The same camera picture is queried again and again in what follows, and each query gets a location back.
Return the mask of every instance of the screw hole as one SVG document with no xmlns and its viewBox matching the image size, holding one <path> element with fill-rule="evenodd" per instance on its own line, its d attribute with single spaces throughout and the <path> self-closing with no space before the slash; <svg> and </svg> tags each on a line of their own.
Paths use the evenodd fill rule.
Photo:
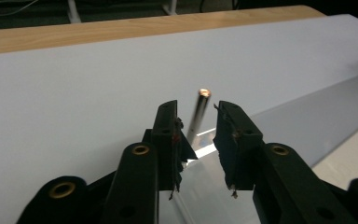
<svg viewBox="0 0 358 224">
<path fill-rule="evenodd" d="M 326 219 L 334 219 L 335 218 L 334 214 L 326 208 L 318 207 L 318 208 L 316 208 L 316 211 L 318 212 L 319 216 L 324 217 Z"/>
<path fill-rule="evenodd" d="M 135 207 L 128 205 L 128 206 L 121 208 L 119 213 L 122 217 L 125 217 L 125 218 L 133 217 L 133 215 L 135 215 L 135 213 L 136 213 L 136 209 L 135 209 Z"/>
<path fill-rule="evenodd" d="M 272 151 L 280 156 L 286 156 L 287 154 L 289 154 L 289 150 L 284 147 L 273 147 Z"/>
<path fill-rule="evenodd" d="M 132 149 L 132 154 L 135 154 L 135 155 L 144 155 L 146 154 L 147 152 L 149 152 L 149 147 L 146 147 L 146 146 L 137 146 L 137 147 L 134 147 Z"/>
<path fill-rule="evenodd" d="M 75 191 L 76 185 L 72 182 L 63 182 L 54 186 L 48 196 L 53 199 L 64 198 Z"/>
</svg>

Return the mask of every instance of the metal rod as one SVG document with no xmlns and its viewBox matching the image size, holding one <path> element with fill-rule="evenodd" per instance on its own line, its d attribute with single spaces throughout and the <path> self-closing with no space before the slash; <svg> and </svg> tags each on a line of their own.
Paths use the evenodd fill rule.
<svg viewBox="0 0 358 224">
<path fill-rule="evenodd" d="M 190 122 L 187 132 L 187 141 L 190 145 L 193 144 L 194 137 L 200 129 L 203 115 L 205 113 L 206 106 L 208 104 L 211 92 L 207 89 L 199 90 L 199 97 L 196 103 L 196 109 L 194 110 L 193 118 Z"/>
</svg>

